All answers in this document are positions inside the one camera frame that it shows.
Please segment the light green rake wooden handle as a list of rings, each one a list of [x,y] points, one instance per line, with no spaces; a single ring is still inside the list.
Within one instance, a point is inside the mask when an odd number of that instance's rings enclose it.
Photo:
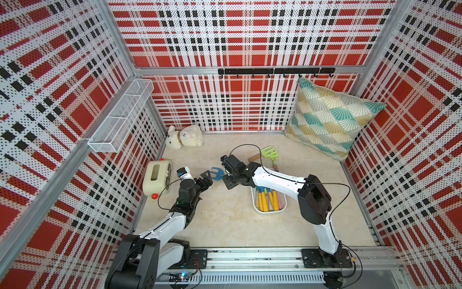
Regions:
[[[248,158],[248,161],[249,162],[254,162],[254,161],[258,160],[260,157],[271,160],[273,170],[276,171],[276,172],[279,171],[279,168],[276,165],[276,160],[279,157],[279,153],[275,149],[274,146],[267,146],[266,148],[261,149],[261,153],[259,155],[254,155],[254,156]]]

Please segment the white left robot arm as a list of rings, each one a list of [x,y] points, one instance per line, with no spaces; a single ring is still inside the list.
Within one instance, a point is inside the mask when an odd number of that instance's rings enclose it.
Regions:
[[[187,167],[177,173],[180,184],[176,202],[153,228],[123,238],[105,280],[106,289],[151,289],[167,269],[187,265],[191,260],[189,242],[173,237],[191,223],[200,194],[213,185],[213,179],[210,171],[194,178]]]

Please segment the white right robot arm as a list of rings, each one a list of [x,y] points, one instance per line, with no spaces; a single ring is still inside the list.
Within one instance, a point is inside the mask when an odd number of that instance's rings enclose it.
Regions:
[[[237,185],[266,187],[296,200],[303,219],[315,228],[319,249],[332,256],[339,254],[341,245],[334,237],[333,225],[329,220],[332,198],[316,176],[302,178],[285,175],[259,163],[244,164],[234,155],[221,157],[221,165],[226,171],[223,181],[229,190]]]

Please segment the white plastic storage box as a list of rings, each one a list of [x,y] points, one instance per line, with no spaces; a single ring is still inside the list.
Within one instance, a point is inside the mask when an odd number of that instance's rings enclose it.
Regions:
[[[271,192],[273,189],[268,188],[268,187],[263,187],[265,189],[265,193],[267,196],[267,201],[268,201],[268,206],[269,206],[269,212],[260,212],[258,209],[258,203],[257,203],[257,198],[256,198],[256,187],[251,188],[251,197],[252,197],[252,205],[253,208],[260,214],[274,214],[274,213],[281,213],[283,210],[285,210],[286,205],[287,205],[287,200],[286,196],[279,191],[277,192],[278,199],[279,199],[279,211],[273,211],[273,207],[271,205],[271,197],[269,192]]]

